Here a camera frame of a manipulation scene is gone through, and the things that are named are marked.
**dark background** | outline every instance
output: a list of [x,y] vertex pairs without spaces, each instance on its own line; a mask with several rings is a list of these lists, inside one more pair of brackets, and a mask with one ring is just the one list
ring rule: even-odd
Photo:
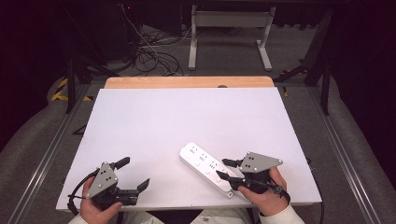
[[[337,10],[321,58],[330,62],[341,98],[396,186],[394,8],[386,1],[361,1]],[[279,7],[274,24],[315,25],[318,15],[309,9],[304,14],[303,9]],[[64,17],[53,17],[57,10],[45,1],[0,3],[1,149],[26,120],[48,104],[48,90],[64,76],[70,57],[65,48],[85,52],[74,39],[75,31],[62,33],[59,24]]]

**white board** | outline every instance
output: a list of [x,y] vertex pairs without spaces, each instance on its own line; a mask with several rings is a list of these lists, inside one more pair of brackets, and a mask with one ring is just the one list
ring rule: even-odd
[[248,151],[281,159],[291,202],[321,202],[277,88],[103,89],[56,209],[67,210],[67,195],[102,162],[124,157],[131,162],[116,170],[119,188],[150,178],[127,210],[251,206],[239,192],[220,194],[180,160],[189,142],[218,161]]

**gray floor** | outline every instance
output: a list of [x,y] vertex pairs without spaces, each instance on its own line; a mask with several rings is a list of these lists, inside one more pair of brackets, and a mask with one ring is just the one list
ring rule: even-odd
[[[315,29],[300,31],[298,28],[273,26],[266,47],[273,66],[272,72],[264,71],[255,47],[255,40],[260,38],[261,32],[260,29],[242,29],[236,35],[217,30],[201,32],[196,69],[193,71],[187,69],[188,39],[175,46],[155,49],[175,56],[185,76],[277,77],[281,71],[299,65],[298,59],[304,57]],[[129,76],[136,74],[136,71],[128,69],[121,74]],[[149,75],[161,74],[163,69],[159,67]],[[304,154],[312,161],[312,172],[323,194],[324,223],[396,223],[395,190],[340,100],[336,83],[332,81],[330,116],[325,117],[318,109],[317,92],[320,91],[320,85],[307,88],[303,79],[304,75],[299,75],[277,85],[288,88],[289,96],[283,94],[282,88],[279,88],[279,93]],[[49,98],[59,82],[54,83]],[[88,89],[86,95],[95,96],[104,84],[103,77],[96,77],[90,86],[79,87]],[[25,212],[20,217],[19,213],[12,216],[13,222],[67,223],[72,218],[70,213],[56,211],[55,205],[81,139],[81,135],[72,133],[87,123],[93,103],[83,101],[77,106],[74,116],[69,116],[69,125],[59,142],[53,142],[53,138],[58,136],[58,129],[65,121],[66,101],[50,101],[49,106],[27,121],[9,141],[0,154],[0,170],[3,171],[0,173],[0,223],[7,223],[22,196],[20,205],[31,201],[26,204],[22,210]],[[43,166],[40,162],[47,158],[48,149],[54,145],[58,146],[54,150],[54,159],[48,161],[49,169],[43,173],[43,181],[36,184],[40,188],[24,193],[31,178],[35,177],[36,168]],[[295,209],[305,223],[319,223],[320,204]]]

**black strap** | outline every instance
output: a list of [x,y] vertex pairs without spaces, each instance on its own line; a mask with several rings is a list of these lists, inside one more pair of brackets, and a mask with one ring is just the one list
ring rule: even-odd
[[117,216],[117,224],[121,224],[123,221],[123,212],[119,212],[119,215]]

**sleeve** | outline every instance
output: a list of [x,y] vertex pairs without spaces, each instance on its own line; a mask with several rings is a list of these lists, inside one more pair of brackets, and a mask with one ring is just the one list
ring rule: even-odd
[[80,216],[79,213],[78,213],[78,215],[76,215],[76,216],[69,222],[69,224],[88,224],[88,222],[86,222],[86,221],[84,220],[84,218],[82,218],[82,216]]
[[260,214],[260,221],[262,224],[304,224],[303,220],[297,215],[290,204],[285,210],[271,217],[264,217]]

